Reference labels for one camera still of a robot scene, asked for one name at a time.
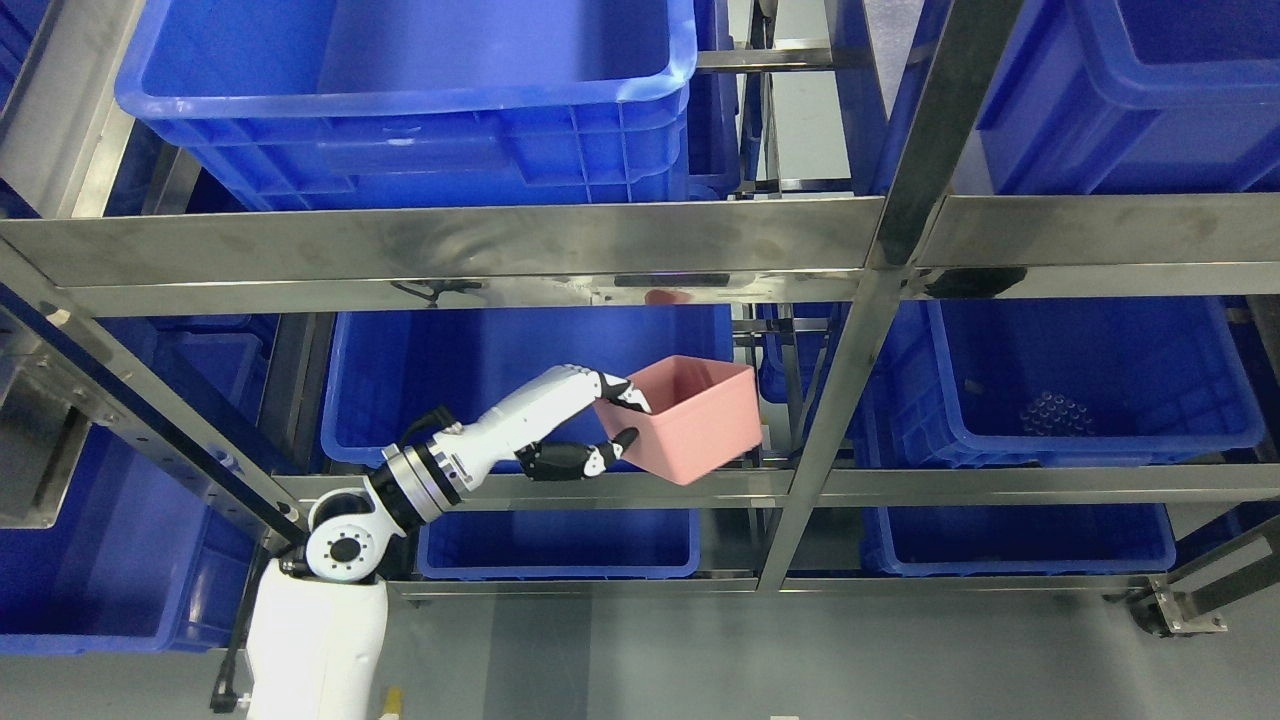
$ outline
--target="pink container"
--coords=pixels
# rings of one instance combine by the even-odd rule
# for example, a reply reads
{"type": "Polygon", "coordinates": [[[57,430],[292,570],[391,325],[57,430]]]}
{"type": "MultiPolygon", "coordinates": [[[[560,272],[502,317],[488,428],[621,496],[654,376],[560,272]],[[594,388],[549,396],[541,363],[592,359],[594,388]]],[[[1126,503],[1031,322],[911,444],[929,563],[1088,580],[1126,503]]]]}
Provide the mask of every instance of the pink container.
{"type": "Polygon", "coordinates": [[[636,428],[640,437],[626,460],[654,475],[687,486],[760,445],[755,369],[672,355],[631,375],[653,407],[652,415],[596,401],[609,437],[636,428]]]}

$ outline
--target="concrete floor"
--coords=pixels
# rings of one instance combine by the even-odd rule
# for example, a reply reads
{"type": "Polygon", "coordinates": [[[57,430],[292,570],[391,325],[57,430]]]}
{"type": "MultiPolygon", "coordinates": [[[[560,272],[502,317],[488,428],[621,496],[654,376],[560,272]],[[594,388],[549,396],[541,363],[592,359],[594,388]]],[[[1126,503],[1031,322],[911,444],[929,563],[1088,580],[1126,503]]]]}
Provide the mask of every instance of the concrete floor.
{"type": "MultiPolygon", "coordinates": [[[[407,720],[1268,719],[1277,618],[1277,593],[1192,639],[1092,597],[397,601],[375,705],[398,684],[407,720]]],[[[218,662],[0,659],[0,719],[209,717],[218,662]]]]}

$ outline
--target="yellow object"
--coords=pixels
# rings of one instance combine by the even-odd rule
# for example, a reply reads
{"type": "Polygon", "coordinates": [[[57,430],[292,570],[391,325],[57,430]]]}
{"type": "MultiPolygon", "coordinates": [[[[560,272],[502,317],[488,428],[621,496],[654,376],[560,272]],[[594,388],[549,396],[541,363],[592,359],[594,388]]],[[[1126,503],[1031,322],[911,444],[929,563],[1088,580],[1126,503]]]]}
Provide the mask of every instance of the yellow object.
{"type": "Polygon", "coordinates": [[[404,712],[404,692],[399,685],[387,688],[387,702],[383,703],[383,716],[378,720],[401,720],[404,712]]]}

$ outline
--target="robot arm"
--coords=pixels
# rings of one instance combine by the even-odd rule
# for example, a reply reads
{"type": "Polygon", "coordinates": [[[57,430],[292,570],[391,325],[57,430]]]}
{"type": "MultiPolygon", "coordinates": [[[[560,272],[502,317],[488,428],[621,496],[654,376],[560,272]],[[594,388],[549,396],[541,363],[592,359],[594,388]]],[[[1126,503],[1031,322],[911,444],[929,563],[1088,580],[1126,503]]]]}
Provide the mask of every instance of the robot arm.
{"type": "Polygon", "coordinates": [[[362,488],[330,492],[312,506],[306,570],[338,583],[367,578],[393,536],[404,537],[462,502],[500,460],[518,460],[535,480],[599,475],[635,442],[635,429],[594,446],[543,438],[600,398],[650,411],[631,380],[577,365],[547,370],[470,425],[436,409],[411,428],[439,425],[426,442],[402,438],[403,447],[385,447],[385,464],[362,488]]]}
{"type": "Polygon", "coordinates": [[[362,717],[387,625],[387,584],[375,574],[392,537],[404,537],[462,502],[499,460],[535,480],[595,477],[636,439],[628,428],[600,445],[543,442],[604,398],[649,413],[627,379],[559,365],[503,398],[474,424],[443,407],[410,428],[439,427],[426,442],[383,450],[364,487],[320,497],[301,556],[271,561],[257,584],[247,650],[250,720],[362,717]]]}

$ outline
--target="metal shelf frame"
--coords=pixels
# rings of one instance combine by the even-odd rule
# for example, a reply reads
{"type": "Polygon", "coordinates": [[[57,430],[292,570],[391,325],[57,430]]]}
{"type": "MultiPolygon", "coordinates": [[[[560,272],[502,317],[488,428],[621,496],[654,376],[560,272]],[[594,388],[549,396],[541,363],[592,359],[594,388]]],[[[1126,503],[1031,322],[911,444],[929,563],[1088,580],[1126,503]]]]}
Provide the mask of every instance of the metal shelf frame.
{"type": "MultiPolygon", "coordinates": [[[[911,54],[913,64],[925,64],[928,79],[888,192],[795,199],[855,183],[777,176],[769,73],[854,73],[873,83],[877,73],[870,38],[883,29],[867,24],[858,1],[827,4],[828,17],[847,23],[852,14],[867,32],[852,33],[855,41],[833,32],[829,45],[774,44],[778,4],[753,0],[749,47],[700,59],[701,72],[746,73],[759,99],[744,106],[748,181],[730,201],[163,215],[184,208],[196,177],[193,160],[170,149],[145,205],[151,214],[102,218],[128,140],[142,132],[111,100],[142,0],[59,0],[0,117],[0,176],[45,218],[0,220],[0,305],[41,338],[32,363],[56,366],[90,398],[81,409],[90,419],[110,425],[224,515],[280,548],[303,537],[311,500],[357,479],[300,471],[314,438],[333,313],[635,305],[653,291],[689,302],[852,301],[841,341],[823,355],[826,392],[808,398],[815,415],[795,462],[724,469],[690,487],[643,473],[554,486],[494,477],[463,503],[463,510],[763,510],[767,525],[750,577],[716,577],[713,569],[689,580],[396,583],[397,589],[411,597],[776,591],[1133,591],[1134,598],[1152,597],[1153,583],[1166,577],[788,577],[817,507],[1280,497],[1280,468],[1268,464],[841,466],[844,429],[900,301],[1280,293],[1280,193],[956,195],[952,179],[1021,3],[954,0],[941,38],[911,54]],[[764,177],[755,177],[753,135],[764,145],[764,177]],[[55,136],[72,141],[59,143],[55,136]],[[97,322],[220,313],[285,314],[260,427],[233,413],[196,413],[97,322]]],[[[850,138],[877,132],[883,136],[884,127],[846,127],[850,138]]],[[[782,331],[791,340],[799,332],[782,331]]],[[[795,414],[806,405],[791,384],[795,414]]]]}

